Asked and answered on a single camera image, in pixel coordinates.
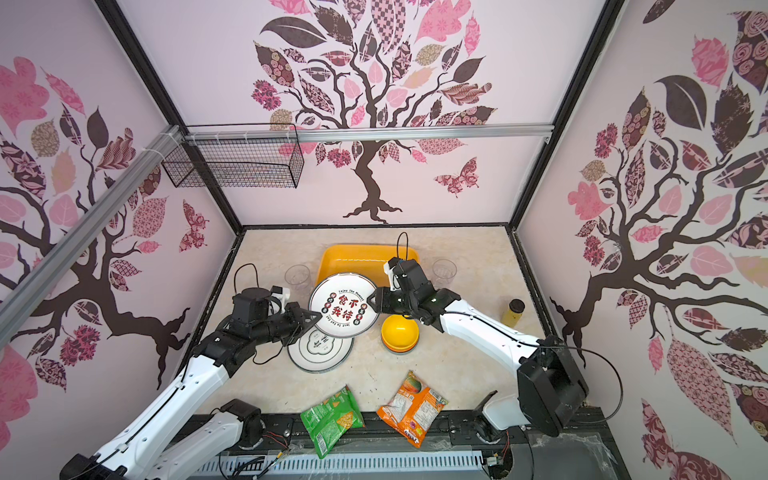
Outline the plate with red characters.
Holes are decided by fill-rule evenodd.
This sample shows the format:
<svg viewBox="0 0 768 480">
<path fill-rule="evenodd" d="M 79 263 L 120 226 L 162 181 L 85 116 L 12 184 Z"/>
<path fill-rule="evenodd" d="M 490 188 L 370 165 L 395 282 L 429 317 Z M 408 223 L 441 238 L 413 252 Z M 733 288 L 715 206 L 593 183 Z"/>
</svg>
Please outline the plate with red characters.
<svg viewBox="0 0 768 480">
<path fill-rule="evenodd" d="M 368 298 L 376 285 L 356 273 L 339 273 L 320 282 L 309 299 L 309 309 L 321 314 L 315 327 L 336 338 L 355 338 L 375 325 L 379 314 Z"/>
</svg>

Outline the white plate green flower outline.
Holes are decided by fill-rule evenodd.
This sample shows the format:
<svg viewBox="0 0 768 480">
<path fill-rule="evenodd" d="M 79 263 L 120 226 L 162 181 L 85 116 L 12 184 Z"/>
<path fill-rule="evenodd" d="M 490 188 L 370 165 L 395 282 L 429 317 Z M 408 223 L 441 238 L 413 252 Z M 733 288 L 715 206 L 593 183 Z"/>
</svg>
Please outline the white plate green flower outline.
<svg viewBox="0 0 768 480">
<path fill-rule="evenodd" d="M 352 338 L 328 336 L 313 328 L 288 347 L 288 355 L 300 370 L 320 374 L 343 363 L 353 345 Z"/>
</svg>

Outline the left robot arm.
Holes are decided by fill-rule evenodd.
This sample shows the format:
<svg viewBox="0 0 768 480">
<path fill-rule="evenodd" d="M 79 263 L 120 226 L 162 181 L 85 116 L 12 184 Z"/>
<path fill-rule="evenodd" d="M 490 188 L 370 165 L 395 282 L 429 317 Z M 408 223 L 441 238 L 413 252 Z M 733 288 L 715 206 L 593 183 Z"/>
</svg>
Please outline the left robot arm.
<svg viewBox="0 0 768 480">
<path fill-rule="evenodd" d="M 230 447 L 256 447 L 265 426 L 259 408 L 230 400 L 180 442 L 175 436 L 197 409 L 257 352 L 258 346 L 295 343 L 321 319 L 289 302 L 277 313 L 236 307 L 193 350 L 181 374 L 121 433 L 95 454 L 74 455 L 62 479 L 185 479 Z"/>
</svg>

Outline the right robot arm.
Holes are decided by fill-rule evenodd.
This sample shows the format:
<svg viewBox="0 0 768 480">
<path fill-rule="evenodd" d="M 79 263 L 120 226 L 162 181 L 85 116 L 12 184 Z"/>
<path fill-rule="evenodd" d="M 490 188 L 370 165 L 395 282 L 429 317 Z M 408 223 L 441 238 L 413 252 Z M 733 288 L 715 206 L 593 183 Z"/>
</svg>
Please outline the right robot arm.
<svg viewBox="0 0 768 480">
<path fill-rule="evenodd" d="M 377 313 L 401 315 L 468 342 L 516 376 L 513 393 L 490 392 L 473 410 L 472 425 L 486 443 L 508 429 L 531 427 L 557 437 L 566 428 L 598 425 L 578 420 L 589 393 L 574 353 L 606 357 L 569 346 L 555 335 L 537 338 L 492 319 L 451 290 L 437 289 L 415 260 L 393 257 L 383 266 L 389 284 L 368 297 Z"/>
</svg>

